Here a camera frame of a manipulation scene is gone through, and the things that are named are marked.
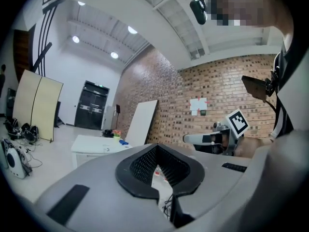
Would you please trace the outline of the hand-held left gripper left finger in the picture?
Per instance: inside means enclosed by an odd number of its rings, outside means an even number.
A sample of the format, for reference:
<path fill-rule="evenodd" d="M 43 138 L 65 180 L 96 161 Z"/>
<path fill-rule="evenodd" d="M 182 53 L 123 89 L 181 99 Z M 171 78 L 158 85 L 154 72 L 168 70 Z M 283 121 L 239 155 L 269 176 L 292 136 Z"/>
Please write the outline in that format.
<path fill-rule="evenodd" d="M 117 165 L 146 146 L 92 159 L 50 186 L 36 201 L 48 213 L 75 185 L 89 188 L 66 227 L 76 232 L 172 232 L 174 226 L 156 200 L 140 199 L 116 180 Z"/>

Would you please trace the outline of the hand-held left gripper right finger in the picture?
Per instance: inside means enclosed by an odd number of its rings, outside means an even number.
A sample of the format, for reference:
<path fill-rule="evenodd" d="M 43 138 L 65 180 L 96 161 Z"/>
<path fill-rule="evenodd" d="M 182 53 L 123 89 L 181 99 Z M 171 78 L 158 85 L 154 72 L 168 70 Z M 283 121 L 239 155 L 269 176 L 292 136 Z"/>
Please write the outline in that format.
<path fill-rule="evenodd" d="M 172 197 L 166 228 L 239 228 L 249 193 L 240 193 L 251 159 L 158 146 L 158 162 L 182 189 Z"/>

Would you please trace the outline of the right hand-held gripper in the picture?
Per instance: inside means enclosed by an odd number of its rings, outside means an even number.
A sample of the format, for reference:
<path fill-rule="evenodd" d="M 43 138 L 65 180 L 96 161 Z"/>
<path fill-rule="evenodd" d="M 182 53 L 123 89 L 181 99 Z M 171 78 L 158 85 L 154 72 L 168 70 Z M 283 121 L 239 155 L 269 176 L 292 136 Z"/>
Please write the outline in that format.
<path fill-rule="evenodd" d="M 187 134 L 183 141 L 192 145 L 212 145 L 212 153 L 234 156 L 239 138 L 244 136 L 249 125 L 240 109 L 227 115 L 223 121 L 214 123 L 212 133 Z"/>

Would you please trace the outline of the person's right forearm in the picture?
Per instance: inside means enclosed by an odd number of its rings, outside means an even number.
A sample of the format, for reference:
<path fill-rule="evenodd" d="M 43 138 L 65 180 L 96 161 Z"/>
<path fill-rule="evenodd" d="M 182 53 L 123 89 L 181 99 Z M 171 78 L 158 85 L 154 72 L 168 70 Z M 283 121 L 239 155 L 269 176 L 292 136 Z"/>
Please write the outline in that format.
<path fill-rule="evenodd" d="M 235 149 L 235 156 L 242 158 L 252 158 L 255 154 L 255 151 L 266 145 L 270 145 L 274 142 L 273 137 L 268 138 L 252 138 L 252 137 L 241 137 L 239 139 L 238 145 Z"/>

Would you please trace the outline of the white table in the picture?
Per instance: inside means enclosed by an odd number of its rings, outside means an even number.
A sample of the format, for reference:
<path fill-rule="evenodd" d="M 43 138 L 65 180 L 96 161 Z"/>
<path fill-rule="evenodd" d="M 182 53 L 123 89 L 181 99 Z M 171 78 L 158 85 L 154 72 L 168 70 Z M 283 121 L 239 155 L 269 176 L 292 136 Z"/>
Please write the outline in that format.
<path fill-rule="evenodd" d="M 108 155 L 94 152 L 94 147 L 98 143 L 113 144 L 113 152 L 110 154 L 132 147 L 131 145 L 121 145 L 119 140 L 113 138 L 78 135 L 71 147 L 73 169 L 78 168 L 91 159 Z"/>

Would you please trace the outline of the pile of clear plastic bottles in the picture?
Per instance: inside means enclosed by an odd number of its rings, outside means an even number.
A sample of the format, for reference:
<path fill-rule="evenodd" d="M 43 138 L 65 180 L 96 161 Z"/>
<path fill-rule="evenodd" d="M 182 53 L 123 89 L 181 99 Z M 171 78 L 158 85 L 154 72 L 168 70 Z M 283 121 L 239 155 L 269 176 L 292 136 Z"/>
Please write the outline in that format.
<path fill-rule="evenodd" d="M 158 186 L 159 184 L 169 186 L 167 178 L 161 168 L 157 165 L 152 178 L 152 187 Z"/>

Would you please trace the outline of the white leaning board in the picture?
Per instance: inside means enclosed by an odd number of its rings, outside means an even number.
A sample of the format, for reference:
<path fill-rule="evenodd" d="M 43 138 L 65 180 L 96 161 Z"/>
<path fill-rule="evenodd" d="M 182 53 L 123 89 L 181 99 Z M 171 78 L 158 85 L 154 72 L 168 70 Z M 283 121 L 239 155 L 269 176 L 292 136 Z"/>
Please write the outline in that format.
<path fill-rule="evenodd" d="M 132 147 L 145 144 L 157 102 L 158 100 L 138 103 L 125 139 Z"/>

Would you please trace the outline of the black chest-mounted phone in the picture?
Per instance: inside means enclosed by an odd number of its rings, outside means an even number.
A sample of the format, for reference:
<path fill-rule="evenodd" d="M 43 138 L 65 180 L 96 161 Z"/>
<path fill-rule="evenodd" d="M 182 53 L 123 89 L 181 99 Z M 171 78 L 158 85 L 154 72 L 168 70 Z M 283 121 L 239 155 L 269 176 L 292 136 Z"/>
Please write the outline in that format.
<path fill-rule="evenodd" d="M 266 78 L 263 81 L 243 75 L 241 80 L 249 94 L 267 104 L 270 104 L 267 101 L 267 97 L 272 96 L 279 84 L 279 78 L 277 76 L 272 76 L 271 79 Z"/>

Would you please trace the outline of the black speaker on stand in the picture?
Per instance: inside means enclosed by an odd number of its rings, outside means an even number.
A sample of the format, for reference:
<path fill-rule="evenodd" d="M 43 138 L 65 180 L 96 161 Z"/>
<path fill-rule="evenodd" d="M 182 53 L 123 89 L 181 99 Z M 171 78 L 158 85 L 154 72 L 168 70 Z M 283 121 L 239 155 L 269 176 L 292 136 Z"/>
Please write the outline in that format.
<path fill-rule="evenodd" d="M 116 105 L 116 113 L 117 113 L 117 118 L 116 118 L 116 125 L 115 125 L 115 129 L 117 129 L 118 127 L 118 119 L 119 119 L 119 115 L 121 113 L 121 108 L 120 108 L 120 105 Z"/>

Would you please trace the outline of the black double door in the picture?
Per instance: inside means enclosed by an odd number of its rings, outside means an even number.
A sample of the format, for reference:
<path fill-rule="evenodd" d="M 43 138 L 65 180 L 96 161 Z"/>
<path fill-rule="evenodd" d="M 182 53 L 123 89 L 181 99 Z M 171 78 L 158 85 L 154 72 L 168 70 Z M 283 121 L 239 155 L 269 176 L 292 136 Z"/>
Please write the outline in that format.
<path fill-rule="evenodd" d="M 74 125 L 79 128 L 101 130 L 109 89 L 85 81 L 76 108 Z"/>

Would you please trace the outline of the white robot pod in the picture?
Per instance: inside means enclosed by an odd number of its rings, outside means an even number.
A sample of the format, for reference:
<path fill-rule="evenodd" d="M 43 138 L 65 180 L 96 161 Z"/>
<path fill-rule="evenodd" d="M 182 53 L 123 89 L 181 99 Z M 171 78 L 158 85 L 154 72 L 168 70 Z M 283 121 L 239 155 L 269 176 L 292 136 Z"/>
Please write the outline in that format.
<path fill-rule="evenodd" d="M 24 179 L 32 173 L 26 154 L 16 148 L 10 140 L 0 140 L 0 164 L 15 177 Z"/>

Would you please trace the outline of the black robot pod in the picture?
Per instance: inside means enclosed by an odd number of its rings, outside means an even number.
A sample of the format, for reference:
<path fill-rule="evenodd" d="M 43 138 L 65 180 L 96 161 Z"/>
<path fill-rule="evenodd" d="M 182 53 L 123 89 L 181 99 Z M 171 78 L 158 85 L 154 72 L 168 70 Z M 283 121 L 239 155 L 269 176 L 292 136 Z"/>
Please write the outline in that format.
<path fill-rule="evenodd" d="M 20 137 L 20 129 L 18 125 L 18 120 L 13 117 L 8 117 L 4 122 L 5 128 L 7 129 L 7 133 L 12 140 L 19 139 Z"/>
<path fill-rule="evenodd" d="M 39 129 L 36 125 L 29 125 L 28 123 L 25 123 L 22 127 L 22 134 L 24 138 L 30 142 L 35 143 L 39 139 Z"/>

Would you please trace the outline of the beige partition panel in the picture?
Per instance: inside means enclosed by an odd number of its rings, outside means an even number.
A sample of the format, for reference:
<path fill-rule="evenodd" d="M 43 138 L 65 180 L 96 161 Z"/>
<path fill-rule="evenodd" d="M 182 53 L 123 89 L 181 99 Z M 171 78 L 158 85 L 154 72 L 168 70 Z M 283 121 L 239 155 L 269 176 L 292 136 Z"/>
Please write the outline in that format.
<path fill-rule="evenodd" d="M 24 70 L 20 79 L 14 101 L 13 118 L 18 125 L 31 124 L 32 109 L 36 92 L 42 76 L 28 70 Z"/>
<path fill-rule="evenodd" d="M 31 125 L 37 126 L 39 137 L 48 141 L 54 140 L 54 119 L 62 87 L 61 82 L 42 77 L 36 91 Z"/>

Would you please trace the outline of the black flat screen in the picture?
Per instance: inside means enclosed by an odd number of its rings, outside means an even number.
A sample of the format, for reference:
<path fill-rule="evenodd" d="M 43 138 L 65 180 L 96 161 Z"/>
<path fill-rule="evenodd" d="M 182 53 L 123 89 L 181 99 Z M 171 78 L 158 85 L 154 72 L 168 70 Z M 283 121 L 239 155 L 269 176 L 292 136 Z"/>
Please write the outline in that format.
<path fill-rule="evenodd" d="M 13 116 L 13 109 L 14 109 L 14 101 L 15 101 L 16 91 L 8 88 L 7 90 L 7 98 L 6 98 L 6 117 Z"/>

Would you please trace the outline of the black diagonal steel beams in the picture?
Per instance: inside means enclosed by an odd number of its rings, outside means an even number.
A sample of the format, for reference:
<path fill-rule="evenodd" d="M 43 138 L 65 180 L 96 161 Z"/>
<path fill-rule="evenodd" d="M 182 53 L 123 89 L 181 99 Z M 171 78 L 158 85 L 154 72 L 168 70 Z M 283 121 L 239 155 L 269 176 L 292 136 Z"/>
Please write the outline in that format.
<path fill-rule="evenodd" d="M 52 43 L 48 41 L 50 27 L 55 16 L 58 6 L 65 0 L 42 0 L 43 19 L 39 27 L 39 37 L 37 46 L 37 59 L 32 64 L 31 71 L 46 77 L 45 59 L 46 54 L 52 47 Z"/>

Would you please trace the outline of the white papers on wall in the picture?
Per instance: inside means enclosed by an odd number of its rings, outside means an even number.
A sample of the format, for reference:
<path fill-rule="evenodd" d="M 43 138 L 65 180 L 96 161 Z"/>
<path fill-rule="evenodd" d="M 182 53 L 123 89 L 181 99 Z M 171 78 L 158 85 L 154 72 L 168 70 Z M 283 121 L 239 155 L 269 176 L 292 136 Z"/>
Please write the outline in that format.
<path fill-rule="evenodd" d="M 195 98 L 191 99 L 189 102 L 189 107 L 192 116 L 197 116 L 198 113 L 206 111 L 208 109 L 208 100 L 207 98 Z"/>

